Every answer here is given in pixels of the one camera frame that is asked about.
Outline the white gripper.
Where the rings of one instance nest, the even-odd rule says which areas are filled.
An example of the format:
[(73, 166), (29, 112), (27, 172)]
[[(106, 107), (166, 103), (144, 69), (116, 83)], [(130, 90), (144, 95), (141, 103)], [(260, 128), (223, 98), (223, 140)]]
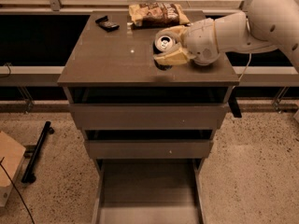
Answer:
[(194, 22), (189, 28), (184, 25), (173, 26), (159, 31), (155, 36), (158, 42), (162, 36), (169, 36), (177, 43), (173, 48), (153, 59), (159, 65), (183, 65), (193, 60), (199, 65), (214, 63), (220, 56), (215, 35), (215, 21), (204, 19)]

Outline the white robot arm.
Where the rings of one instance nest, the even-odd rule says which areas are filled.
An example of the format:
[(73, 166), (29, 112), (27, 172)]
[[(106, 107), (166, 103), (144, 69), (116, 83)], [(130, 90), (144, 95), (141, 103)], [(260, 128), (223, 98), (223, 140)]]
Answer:
[(156, 34), (153, 59), (160, 66), (193, 61), (209, 65), (224, 52), (263, 53), (279, 49), (299, 65), (299, 6), (294, 0), (252, 0), (247, 12), (178, 25)]

